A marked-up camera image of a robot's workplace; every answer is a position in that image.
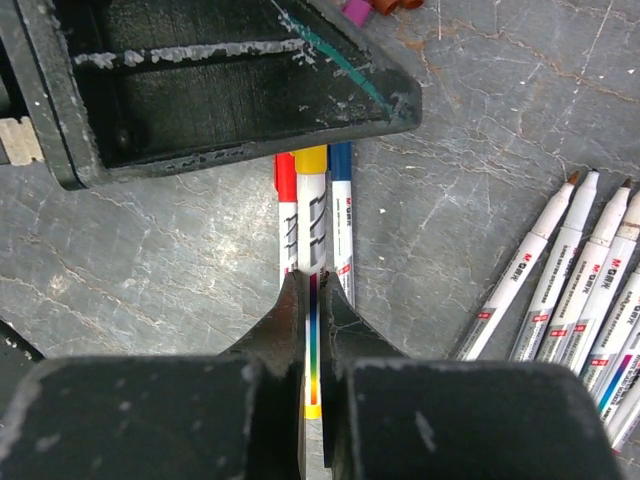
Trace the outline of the magenta pen cap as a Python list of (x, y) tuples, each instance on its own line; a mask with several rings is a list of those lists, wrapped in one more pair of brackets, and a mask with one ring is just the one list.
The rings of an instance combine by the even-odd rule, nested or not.
[(372, 9), (371, 3), (367, 0), (347, 0), (342, 6), (344, 15), (358, 27), (365, 24)]

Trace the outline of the purple cap marker pen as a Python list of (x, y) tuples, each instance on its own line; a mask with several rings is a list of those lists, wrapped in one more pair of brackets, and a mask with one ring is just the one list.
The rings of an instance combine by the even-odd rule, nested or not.
[(605, 319), (614, 294), (628, 267), (639, 237), (639, 193), (636, 193), (622, 218), (586, 305), (571, 336), (566, 360), (577, 376), (584, 366)]

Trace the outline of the green cap marker pen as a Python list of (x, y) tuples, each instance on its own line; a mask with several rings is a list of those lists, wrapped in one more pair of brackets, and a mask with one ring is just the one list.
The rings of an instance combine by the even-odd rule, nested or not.
[(618, 454), (639, 422), (639, 336), (624, 344), (601, 392), (598, 408), (610, 447)]

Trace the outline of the blue cap marker pen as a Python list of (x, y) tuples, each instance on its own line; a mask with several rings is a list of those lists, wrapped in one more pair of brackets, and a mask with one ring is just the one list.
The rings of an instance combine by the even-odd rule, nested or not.
[(330, 145), (328, 160), (332, 191), (334, 268), (349, 304), (355, 307), (352, 143)]
[(599, 171), (592, 169), (571, 201), (508, 357), (510, 361), (531, 361), (537, 354), (582, 238), (599, 176)]

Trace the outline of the brown pen cap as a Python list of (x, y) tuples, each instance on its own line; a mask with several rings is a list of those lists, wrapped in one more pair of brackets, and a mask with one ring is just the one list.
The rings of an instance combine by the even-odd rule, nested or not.
[(372, 0), (374, 9), (381, 15), (387, 16), (391, 14), (401, 3), (400, 0)]
[(407, 10), (420, 8), (424, 4), (424, 0), (402, 0), (402, 6)]

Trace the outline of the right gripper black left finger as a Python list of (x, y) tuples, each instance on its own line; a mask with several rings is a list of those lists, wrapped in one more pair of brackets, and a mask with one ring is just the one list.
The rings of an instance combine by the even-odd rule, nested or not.
[(211, 479), (305, 477), (304, 300), (302, 273), (288, 273), (271, 310), (216, 357)]

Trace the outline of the magenta cap marker pen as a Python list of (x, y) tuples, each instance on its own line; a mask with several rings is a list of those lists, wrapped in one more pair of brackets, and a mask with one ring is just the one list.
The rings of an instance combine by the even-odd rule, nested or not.
[(635, 320), (632, 314), (639, 305), (639, 267), (630, 274), (615, 305), (601, 328), (587, 356), (582, 380), (594, 399), (602, 387), (622, 345), (629, 336)]

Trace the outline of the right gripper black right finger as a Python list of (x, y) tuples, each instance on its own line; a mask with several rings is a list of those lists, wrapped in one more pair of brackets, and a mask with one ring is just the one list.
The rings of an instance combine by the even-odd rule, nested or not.
[(320, 310), (325, 466), (334, 479), (403, 479), (413, 392), (399, 369), (415, 362), (355, 311), (334, 273)]

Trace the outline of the yellow cap marker pen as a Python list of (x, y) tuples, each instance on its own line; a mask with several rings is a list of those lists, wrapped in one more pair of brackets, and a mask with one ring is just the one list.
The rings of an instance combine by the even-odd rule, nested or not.
[(294, 152), (298, 203), (298, 269), (304, 281), (305, 379), (304, 416), (321, 416), (320, 287), (326, 267), (325, 145)]

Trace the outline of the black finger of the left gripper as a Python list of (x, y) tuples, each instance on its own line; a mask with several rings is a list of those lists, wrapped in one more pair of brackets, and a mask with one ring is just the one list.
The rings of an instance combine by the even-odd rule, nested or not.
[(418, 82), (330, 1), (1, 5), (1, 161), (67, 190), (421, 120)]

